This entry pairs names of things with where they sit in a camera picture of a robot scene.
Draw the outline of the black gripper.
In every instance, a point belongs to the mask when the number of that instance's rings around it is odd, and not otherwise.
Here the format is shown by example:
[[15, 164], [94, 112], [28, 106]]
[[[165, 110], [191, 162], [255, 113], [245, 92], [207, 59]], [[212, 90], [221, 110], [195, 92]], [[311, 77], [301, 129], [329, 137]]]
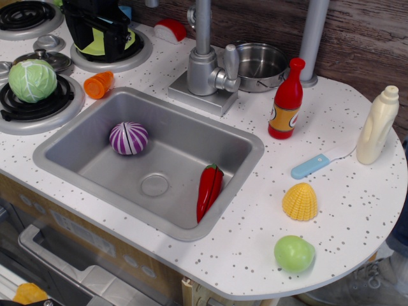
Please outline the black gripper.
[[88, 60], [112, 63], [136, 52], [136, 34], [118, 1], [63, 1], [62, 12], [77, 50]]

